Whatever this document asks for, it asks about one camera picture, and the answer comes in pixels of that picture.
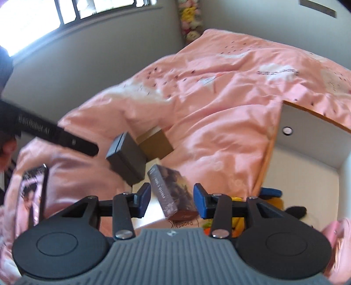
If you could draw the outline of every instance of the pink duvet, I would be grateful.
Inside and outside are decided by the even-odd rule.
[[[50,168],[46,217],[87,195],[111,199],[125,189],[105,160],[112,140],[162,127],[174,151],[162,164],[189,185],[247,197],[260,171],[282,100],[290,100],[351,128],[351,71],[315,54],[252,36],[207,30],[179,53],[68,113],[60,126],[97,142],[90,158],[34,139],[22,149],[1,210],[0,276],[20,275],[12,260],[15,206],[23,172]],[[101,231],[111,234],[109,220]]]

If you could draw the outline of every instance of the black object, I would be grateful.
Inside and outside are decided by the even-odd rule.
[[[302,206],[293,206],[293,207],[289,207],[289,208],[285,209],[284,212],[288,213],[289,215],[300,220],[306,216],[307,209],[305,207],[302,207]]]
[[[5,199],[5,191],[3,189],[0,189],[0,205],[4,204],[4,199]]]
[[[338,0],[351,13],[351,0]]]
[[[0,100],[0,147],[15,136],[21,137],[22,132],[89,156],[95,156],[99,152],[96,144],[66,132],[63,128],[13,104]]]
[[[320,273],[331,255],[328,240],[256,197],[247,202],[231,201],[227,195],[208,195],[196,184],[194,197],[196,204],[200,203],[199,212],[213,218],[212,237],[205,236],[201,228],[143,229],[134,237],[130,218],[143,216],[150,199],[149,184],[143,188],[138,194],[120,194],[112,201],[98,202],[94,196],[86,197],[21,235],[13,245],[13,258],[24,276],[16,285],[331,285]],[[202,211],[203,204],[209,206],[209,211]],[[99,217],[110,215],[116,231],[114,238],[103,237],[96,229]],[[247,229],[238,239],[229,234],[231,215],[247,220]],[[80,242],[75,247],[74,240],[60,236],[61,233],[71,234]],[[287,240],[281,239],[280,234],[287,235]],[[303,248],[300,239],[307,243],[309,256],[291,255]],[[56,256],[47,257],[44,263],[38,247]],[[292,263],[282,253],[304,264],[304,274],[298,264],[287,272]],[[282,260],[288,264],[279,264]],[[279,279],[272,277],[278,270],[285,274],[278,274]]]
[[[8,186],[10,185],[10,180],[11,180],[11,177],[12,177],[12,174],[13,174],[15,168],[16,168],[16,162],[13,159],[11,159],[11,163],[8,166],[8,169],[4,172],[4,175],[5,175],[5,177],[4,177],[4,184],[5,184],[4,185],[5,186],[4,192],[5,193],[7,191]]]
[[[9,57],[6,49],[0,46],[0,89],[4,88],[13,72],[12,58]]]
[[[129,185],[139,183],[145,177],[146,155],[127,132],[114,139],[106,159],[111,169]]]
[[[106,256],[113,243],[98,228],[100,217],[113,217],[114,240],[120,230],[135,237],[131,217],[144,216],[151,198],[145,183],[136,194],[100,201],[88,196],[21,234],[12,254],[21,274],[35,279],[66,279],[87,272]]]
[[[320,232],[258,197],[246,202],[224,202],[229,199],[226,195],[209,195],[200,184],[194,186],[200,216],[214,217],[211,234],[218,228],[231,232],[231,223],[224,223],[228,211],[233,217],[245,217],[246,230],[234,245],[247,265],[265,275],[288,280],[309,278],[326,268],[331,246]]]

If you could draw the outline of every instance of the brown box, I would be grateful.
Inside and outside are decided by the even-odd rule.
[[[147,175],[151,190],[159,200],[166,219],[182,221],[192,220],[198,216],[185,179],[179,171],[155,164]]]
[[[137,137],[137,144],[148,161],[155,158],[163,159],[173,151],[172,145],[160,127],[154,127]]]

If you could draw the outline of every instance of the circular mount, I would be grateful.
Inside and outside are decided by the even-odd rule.
[[[282,128],[282,132],[284,135],[290,136],[293,134],[293,129],[291,127],[284,127]]]
[[[264,219],[242,233],[236,243],[242,260],[278,279],[304,279],[329,263],[329,241],[318,231],[293,219]]]
[[[214,238],[226,238],[229,236],[230,233],[227,230],[218,229],[214,230],[211,234]]]
[[[115,234],[115,237],[117,239],[130,239],[132,236],[133,233],[129,230],[120,230]]]
[[[97,229],[77,218],[59,218],[21,234],[12,254],[21,274],[65,279],[94,268],[108,250],[106,237]]]

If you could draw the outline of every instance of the blue gripper pad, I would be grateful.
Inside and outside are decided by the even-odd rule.
[[[196,184],[194,185],[193,198],[200,217],[203,219],[208,219],[205,197],[203,196]]]
[[[283,195],[283,192],[274,188],[261,187],[259,196],[261,195],[280,198]]]
[[[210,238],[201,228],[144,229],[134,239],[114,242],[104,260],[80,276],[52,281],[24,276],[15,285],[83,284],[331,285],[322,274],[302,280],[265,276],[247,266],[229,240]]]

